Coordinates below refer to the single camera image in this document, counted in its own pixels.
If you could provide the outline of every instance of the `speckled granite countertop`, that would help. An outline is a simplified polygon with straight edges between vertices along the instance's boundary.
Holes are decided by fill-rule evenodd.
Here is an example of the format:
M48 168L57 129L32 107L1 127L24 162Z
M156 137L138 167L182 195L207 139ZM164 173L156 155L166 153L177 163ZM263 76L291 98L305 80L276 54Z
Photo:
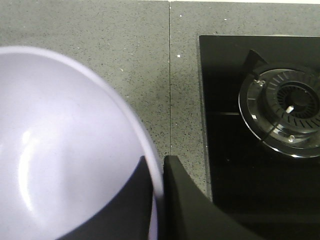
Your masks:
M199 35L320 36L319 16L313 4L3 0L0 45L89 66L136 110L160 157L178 155L209 196Z

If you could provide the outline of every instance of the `black glass cooktop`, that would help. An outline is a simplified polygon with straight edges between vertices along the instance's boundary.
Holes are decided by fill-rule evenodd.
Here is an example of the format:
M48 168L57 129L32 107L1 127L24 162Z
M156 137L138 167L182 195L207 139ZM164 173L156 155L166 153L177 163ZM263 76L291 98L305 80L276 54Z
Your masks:
M320 37L200 36L213 202L265 239L320 239L320 159L259 144L240 115L250 50L320 72Z

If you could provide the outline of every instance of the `gas stove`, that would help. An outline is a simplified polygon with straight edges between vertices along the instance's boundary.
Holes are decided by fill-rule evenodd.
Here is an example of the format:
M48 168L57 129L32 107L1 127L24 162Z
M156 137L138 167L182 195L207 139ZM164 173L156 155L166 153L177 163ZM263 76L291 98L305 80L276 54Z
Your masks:
M320 37L200 36L213 203L265 239L320 237Z

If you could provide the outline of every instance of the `burner ring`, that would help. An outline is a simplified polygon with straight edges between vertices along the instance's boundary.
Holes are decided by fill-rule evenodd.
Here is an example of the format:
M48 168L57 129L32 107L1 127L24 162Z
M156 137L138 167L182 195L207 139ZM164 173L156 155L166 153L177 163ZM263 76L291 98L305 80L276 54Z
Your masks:
M320 157L318 73L286 63L266 64L253 72L243 80L238 98L249 130L286 156Z

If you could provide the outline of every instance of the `white bowl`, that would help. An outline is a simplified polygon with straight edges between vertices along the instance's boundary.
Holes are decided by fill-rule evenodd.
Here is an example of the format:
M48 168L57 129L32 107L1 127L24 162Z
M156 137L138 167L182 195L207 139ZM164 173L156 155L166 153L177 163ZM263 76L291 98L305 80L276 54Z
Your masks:
M141 156L160 202L157 152L114 89L64 55L0 47L0 239L69 233L112 200Z

